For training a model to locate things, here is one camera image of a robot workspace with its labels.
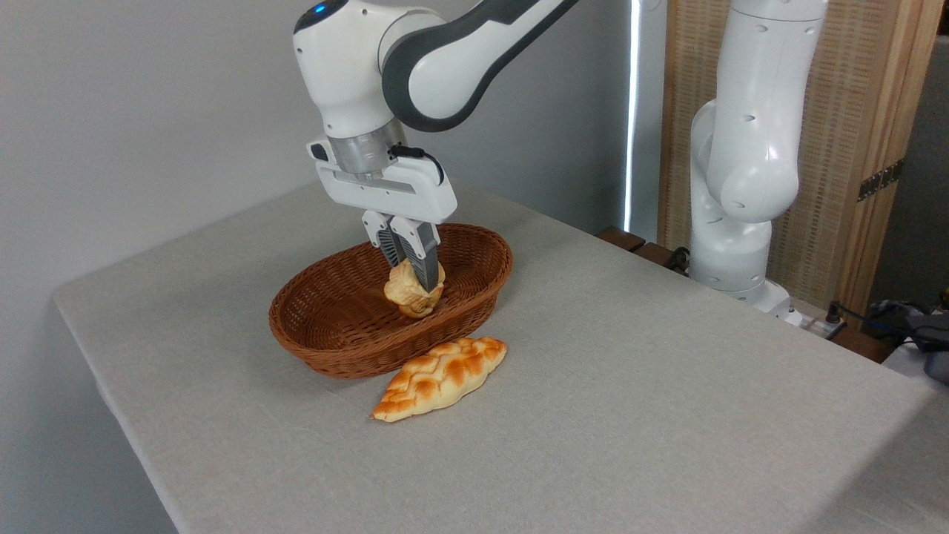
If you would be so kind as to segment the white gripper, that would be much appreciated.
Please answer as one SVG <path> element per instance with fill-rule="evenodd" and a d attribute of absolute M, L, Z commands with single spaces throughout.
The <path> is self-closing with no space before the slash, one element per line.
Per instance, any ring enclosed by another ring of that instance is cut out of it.
<path fill-rule="evenodd" d="M 330 199 L 369 210 L 362 217 L 367 236 L 390 267 L 407 258 L 418 283 L 427 293 L 434 291 L 440 280 L 440 237 L 433 223 L 444 223 L 457 209 L 453 186 L 448 178 L 440 178 L 436 163 L 399 158 L 372 178 L 328 162 L 315 165 Z"/>

